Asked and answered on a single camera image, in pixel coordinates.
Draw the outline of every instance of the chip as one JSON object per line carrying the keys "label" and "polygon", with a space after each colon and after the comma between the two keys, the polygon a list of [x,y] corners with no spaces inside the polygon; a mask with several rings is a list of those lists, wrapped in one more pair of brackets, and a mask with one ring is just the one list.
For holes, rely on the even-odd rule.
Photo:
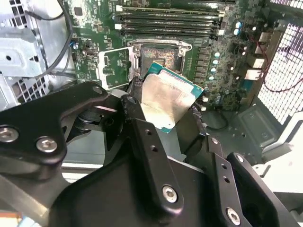
{"label": "chip", "polygon": [[178,49],[142,47],[141,75],[145,76],[153,62],[156,62],[159,65],[174,71],[177,55]]}
{"label": "chip", "polygon": [[83,16],[82,8],[81,7],[74,7],[75,15],[76,16]]}

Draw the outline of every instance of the black plastic part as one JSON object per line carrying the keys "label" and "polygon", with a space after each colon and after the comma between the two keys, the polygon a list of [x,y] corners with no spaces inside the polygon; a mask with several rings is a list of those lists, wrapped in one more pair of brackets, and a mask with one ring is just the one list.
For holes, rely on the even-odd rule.
{"label": "black plastic part", "polygon": [[[49,227],[156,227],[157,215],[146,190],[146,177],[132,155],[125,154],[111,164],[68,186],[55,201]],[[183,212],[167,227],[209,227],[207,225],[203,173],[169,160],[181,190]]]}
{"label": "black plastic part", "polygon": [[[146,190],[151,192],[151,205],[157,213],[161,223],[168,223],[182,212],[184,200],[182,192],[169,165],[166,153],[152,123],[145,121],[143,111],[138,100],[132,96],[121,97],[132,153],[138,160],[138,166],[145,173],[147,179]],[[177,193],[178,199],[174,203],[168,202],[162,193],[164,186],[171,186]]]}
{"label": "black plastic part", "polygon": [[214,210],[224,226],[233,225],[227,216],[227,209],[232,208],[239,215],[241,226],[251,227],[242,213],[239,195],[231,164],[222,158],[221,144],[210,136],[202,141],[202,149],[195,156],[187,157],[187,162],[204,170],[209,181],[208,202],[214,201]]}
{"label": "black plastic part", "polygon": [[141,102],[142,101],[142,87],[143,87],[142,80],[139,77],[134,77],[132,79],[132,81],[129,83],[126,92],[129,93],[129,95],[138,99],[139,102]]}
{"label": "black plastic part", "polygon": [[231,153],[227,160],[233,167],[243,213],[253,226],[299,227],[243,156]]}
{"label": "black plastic part", "polygon": [[[19,133],[17,140],[1,143],[0,173],[47,179],[55,174],[66,155],[66,135],[70,132],[76,117],[83,110],[100,104],[108,96],[93,90],[95,83],[82,83],[0,113],[0,127],[12,127]],[[58,147],[52,153],[36,148],[42,137],[50,137]]]}

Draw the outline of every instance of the capacitor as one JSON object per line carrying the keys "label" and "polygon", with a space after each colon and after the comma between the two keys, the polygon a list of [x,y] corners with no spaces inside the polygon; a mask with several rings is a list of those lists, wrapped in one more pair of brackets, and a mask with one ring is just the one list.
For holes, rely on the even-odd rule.
{"label": "capacitor", "polygon": [[249,26],[247,26],[247,28],[251,31],[256,31],[257,30],[257,26],[255,26],[255,25],[249,25]]}
{"label": "capacitor", "polygon": [[246,54],[246,52],[243,49],[239,49],[239,54],[241,54],[242,56],[244,56]]}
{"label": "capacitor", "polygon": [[203,92],[203,96],[202,96],[202,102],[207,103],[209,100],[209,92],[208,91],[204,91]]}
{"label": "capacitor", "polygon": [[79,49],[79,43],[72,43],[72,48],[73,48],[74,50]]}
{"label": "capacitor", "polygon": [[242,23],[240,21],[238,21],[235,25],[236,28],[241,28],[242,27]]}
{"label": "capacitor", "polygon": [[214,56],[215,56],[216,58],[219,58],[219,57],[220,57],[220,53],[219,53],[219,52],[216,52],[216,53],[214,53]]}
{"label": "capacitor", "polygon": [[209,100],[209,98],[208,98],[208,97],[205,97],[205,96],[203,96],[203,97],[202,97],[202,102],[207,103],[207,102],[208,102],[208,100]]}
{"label": "capacitor", "polygon": [[236,29],[233,31],[233,34],[234,34],[234,35],[240,34],[240,30],[236,28]]}
{"label": "capacitor", "polygon": [[246,45],[244,45],[244,44],[240,44],[240,49],[243,49],[243,50],[247,50],[247,46]]}
{"label": "capacitor", "polygon": [[200,110],[201,111],[206,111],[206,107],[205,106],[201,106]]}

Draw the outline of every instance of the metal bracket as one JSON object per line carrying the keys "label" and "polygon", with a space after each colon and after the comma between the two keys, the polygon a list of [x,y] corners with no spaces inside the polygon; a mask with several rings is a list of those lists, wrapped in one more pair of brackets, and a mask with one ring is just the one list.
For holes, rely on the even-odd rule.
{"label": "metal bracket", "polygon": [[35,77],[45,63],[34,33],[28,29],[0,29],[0,72],[6,77]]}
{"label": "metal bracket", "polygon": [[169,223],[183,210],[184,198],[173,174],[155,126],[146,122],[140,103],[132,96],[122,96],[126,123],[132,134],[134,156],[143,168],[151,202],[160,223]]}
{"label": "metal bracket", "polygon": [[[4,133],[1,137],[12,137],[13,131],[18,135],[14,140],[1,143],[1,158],[11,162],[9,166],[1,166],[0,172],[50,178],[66,155],[63,132],[69,133],[78,114],[100,105],[107,96],[99,85],[88,82],[1,112],[0,131]],[[45,139],[45,152],[36,145],[42,138]],[[51,141],[56,146],[49,152],[47,148]]]}
{"label": "metal bracket", "polygon": [[272,149],[275,149],[283,145],[288,139],[288,137],[290,136],[290,134],[292,133],[297,123],[302,120],[303,120],[303,111],[294,113],[293,117],[291,118],[290,122],[287,124],[280,138],[276,142],[265,147],[262,153],[264,154],[265,152],[268,152]]}
{"label": "metal bracket", "polygon": [[284,227],[298,227],[298,223],[291,216],[288,210],[283,206],[274,193],[266,186],[264,181],[258,176],[258,174],[252,169],[249,162],[240,154],[231,153],[227,160],[232,164],[234,171],[237,174],[238,185],[243,187],[249,183],[248,188],[244,188],[246,193],[252,193],[251,198],[242,198],[243,200],[253,199],[254,201],[262,201],[263,207],[270,212],[270,220],[265,220],[265,223],[269,222],[271,225]]}
{"label": "metal bracket", "polygon": [[251,227],[242,213],[232,166],[223,158],[219,141],[206,135],[201,151],[193,157],[187,157],[187,162],[201,168],[208,176],[220,221],[226,226],[234,224]]}

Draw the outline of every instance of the black cable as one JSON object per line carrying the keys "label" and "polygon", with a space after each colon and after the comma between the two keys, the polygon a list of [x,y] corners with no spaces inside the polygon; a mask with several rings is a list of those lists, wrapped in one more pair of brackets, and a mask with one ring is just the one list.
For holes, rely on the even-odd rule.
{"label": "black cable", "polygon": [[225,125],[221,128],[213,128],[213,127],[210,127],[207,125],[207,127],[206,127],[207,129],[212,130],[212,131],[221,131],[228,127],[229,123],[228,123],[227,118],[224,116],[224,114],[221,111],[218,111],[218,113],[221,115],[222,119],[224,120]]}
{"label": "black cable", "polygon": [[70,63],[70,58],[71,58],[71,49],[69,48],[68,49],[68,56],[67,56],[67,59],[66,59],[66,64],[65,64],[65,67],[62,70],[62,72],[65,72],[67,70],[68,64]]}
{"label": "black cable", "polygon": [[61,0],[57,0],[63,13],[64,13],[64,17],[65,17],[65,20],[66,20],[66,27],[69,31],[69,35],[68,35],[68,38],[61,50],[61,52],[59,53],[58,57],[55,59],[55,61],[51,64],[50,67],[47,68],[47,70],[43,73],[41,73],[40,75],[37,75],[35,77],[41,77],[41,76],[44,76],[44,75],[47,75],[47,74],[50,74],[55,68],[56,66],[60,63],[60,61],[62,60],[62,58],[64,57],[65,55],[65,52],[68,50],[68,48],[70,47],[70,42],[71,42],[71,39],[72,39],[72,34],[73,34],[73,30],[72,30],[72,23],[71,23],[71,18],[70,18],[70,15],[68,13],[68,11],[66,10],[66,8],[64,7],[63,3],[61,2]]}
{"label": "black cable", "polygon": [[30,17],[33,17],[33,18],[35,18],[35,19],[37,19],[37,20],[47,20],[47,21],[57,20],[57,19],[61,18],[61,17],[64,15],[64,12],[62,11],[62,13],[59,14],[58,16],[56,16],[56,17],[44,18],[44,17],[39,16],[38,14],[36,14],[36,13],[34,13],[34,12],[30,12],[30,11],[27,11],[27,10],[25,10],[24,12],[25,12],[27,15],[29,15]]}
{"label": "black cable", "polygon": [[68,72],[56,71],[50,72],[49,75],[51,76],[60,76],[60,77],[69,77],[71,79],[76,79],[76,75]]}

